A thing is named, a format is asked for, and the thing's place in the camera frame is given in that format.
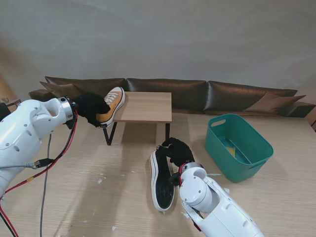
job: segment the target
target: shoe sole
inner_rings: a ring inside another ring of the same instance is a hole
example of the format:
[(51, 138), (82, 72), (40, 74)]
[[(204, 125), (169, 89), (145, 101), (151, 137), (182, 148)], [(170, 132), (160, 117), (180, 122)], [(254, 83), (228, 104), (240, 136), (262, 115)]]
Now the shoe sole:
[(150, 167), (151, 167), (151, 171), (152, 171), (152, 181), (151, 181), (152, 187), (151, 188), (152, 188), (152, 199), (154, 202), (154, 206), (158, 211), (167, 211), (173, 203), (174, 190), (173, 190), (173, 197), (172, 197), (170, 206), (166, 209), (161, 208), (158, 204), (157, 196), (156, 196), (156, 182), (157, 182), (157, 178), (158, 178), (158, 164), (157, 164), (157, 160), (156, 160), (156, 152), (155, 151), (150, 156)]
[(122, 98), (121, 98), (121, 100), (120, 100), (118, 106), (115, 108), (115, 110), (114, 110), (112, 116), (110, 117), (110, 119), (109, 119), (108, 121), (101, 122), (101, 126), (102, 126), (102, 127), (108, 127), (108, 126), (111, 125), (111, 123), (113, 122), (113, 119), (114, 119), (114, 116), (115, 116), (117, 110), (118, 110), (120, 107), (122, 107), (122, 105), (123, 105), (124, 102), (125, 102), (125, 92), (124, 92), (124, 90), (123, 90), (122, 87), (120, 87), (120, 88), (121, 88), (122, 94), (123, 94), (123, 95), (122, 95)]

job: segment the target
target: shoelace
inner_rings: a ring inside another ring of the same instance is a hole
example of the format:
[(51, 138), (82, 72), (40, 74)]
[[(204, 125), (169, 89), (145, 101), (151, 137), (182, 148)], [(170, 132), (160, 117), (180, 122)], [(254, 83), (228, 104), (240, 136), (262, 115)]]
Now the shoelace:
[(105, 103), (108, 105), (112, 104), (112, 102), (118, 97), (119, 95), (113, 92), (110, 92), (107, 97), (105, 98)]

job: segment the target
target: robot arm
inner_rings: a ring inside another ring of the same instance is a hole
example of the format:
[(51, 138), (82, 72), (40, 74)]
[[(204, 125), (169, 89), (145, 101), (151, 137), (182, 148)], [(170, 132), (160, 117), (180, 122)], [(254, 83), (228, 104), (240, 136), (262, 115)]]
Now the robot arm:
[[(27, 100), (0, 122), (0, 166), (25, 165), (38, 153), (45, 136), (74, 118), (65, 97), (47, 102)], [(0, 197), (22, 167), (0, 170)]]
[(263, 237), (252, 218), (207, 177), (202, 165), (187, 163), (179, 172), (182, 205), (207, 237)]

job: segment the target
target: shoe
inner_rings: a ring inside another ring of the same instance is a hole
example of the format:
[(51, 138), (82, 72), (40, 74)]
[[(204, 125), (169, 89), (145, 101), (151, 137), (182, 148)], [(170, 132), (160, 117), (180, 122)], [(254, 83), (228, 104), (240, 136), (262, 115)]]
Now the shoe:
[(116, 111), (125, 102), (125, 92), (122, 87), (115, 87), (104, 97), (104, 100), (110, 107), (110, 111), (106, 114), (97, 114), (97, 120), (101, 123), (101, 127), (108, 127), (111, 125)]
[(166, 211), (172, 205), (174, 198), (174, 186), (169, 182), (171, 173), (167, 156), (161, 154), (159, 150), (154, 151), (150, 157), (150, 166), (154, 206), (158, 211)]

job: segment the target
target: yellow sneaker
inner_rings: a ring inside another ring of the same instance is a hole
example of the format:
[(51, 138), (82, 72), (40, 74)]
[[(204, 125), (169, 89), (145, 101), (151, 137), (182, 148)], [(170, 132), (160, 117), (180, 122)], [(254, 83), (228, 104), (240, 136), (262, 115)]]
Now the yellow sneaker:
[(108, 127), (112, 123), (116, 111), (125, 102), (125, 92), (122, 87), (115, 87), (104, 97), (104, 100), (111, 110), (106, 114), (97, 114), (97, 120), (101, 123), (101, 127)]

